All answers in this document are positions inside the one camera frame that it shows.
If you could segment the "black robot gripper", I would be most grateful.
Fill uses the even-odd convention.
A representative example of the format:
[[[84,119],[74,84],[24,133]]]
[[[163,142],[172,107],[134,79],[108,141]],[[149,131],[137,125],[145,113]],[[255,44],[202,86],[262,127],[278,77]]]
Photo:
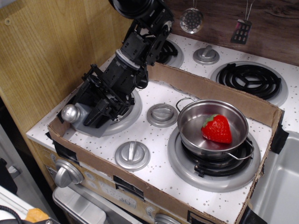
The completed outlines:
[[[105,71],[100,70],[96,64],[90,67],[82,77],[84,82],[72,104],[93,107],[83,124],[99,128],[123,116],[135,104],[131,93],[140,82],[140,67],[134,68],[118,56],[114,57]]]

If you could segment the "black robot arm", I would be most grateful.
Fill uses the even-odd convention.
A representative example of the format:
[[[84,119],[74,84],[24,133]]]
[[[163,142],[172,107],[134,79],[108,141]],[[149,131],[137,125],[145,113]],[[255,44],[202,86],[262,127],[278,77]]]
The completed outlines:
[[[110,4],[132,19],[131,26],[107,69],[92,64],[73,100],[91,107],[83,125],[95,128],[123,116],[133,104],[132,91],[147,87],[147,66],[158,60],[174,22],[162,0],[112,0]]]

